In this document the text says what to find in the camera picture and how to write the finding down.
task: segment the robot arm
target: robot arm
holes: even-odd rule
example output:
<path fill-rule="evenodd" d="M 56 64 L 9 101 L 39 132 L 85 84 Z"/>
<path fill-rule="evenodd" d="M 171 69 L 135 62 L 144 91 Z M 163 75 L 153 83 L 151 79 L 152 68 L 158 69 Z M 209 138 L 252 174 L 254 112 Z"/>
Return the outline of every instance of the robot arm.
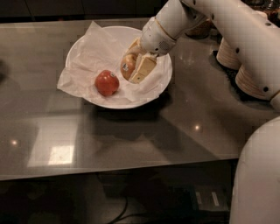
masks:
<path fill-rule="evenodd" d="M 167 54 L 185 29 L 205 18 L 212 19 L 280 111 L 280 29 L 240 0 L 170 0 L 144 27 L 140 45 L 148 52 Z M 234 180 L 231 224 L 280 221 L 279 132 L 277 118 L 257 130 L 244 146 Z"/>
<path fill-rule="evenodd" d="M 143 28 L 140 45 L 147 52 L 167 54 L 183 31 L 205 18 L 212 19 L 266 99 L 280 111 L 280 30 L 240 0 L 170 0 Z"/>

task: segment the countertop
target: countertop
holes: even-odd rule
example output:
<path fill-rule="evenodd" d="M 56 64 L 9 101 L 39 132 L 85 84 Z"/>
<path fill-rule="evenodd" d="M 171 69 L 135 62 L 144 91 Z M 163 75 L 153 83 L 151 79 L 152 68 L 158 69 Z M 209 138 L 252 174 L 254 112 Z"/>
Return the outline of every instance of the countertop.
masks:
<path fill-rule="evenodd" d="M 146 21 L 95 22 L 141 29 Z M 142 107 L 101 108 L 58 90 L 67 53 L 91 22 L 0 24 L 1 180 L 238 158 L 278 116 L 239 100 L 211 38 L 180 38 L 169 87 Z"/>

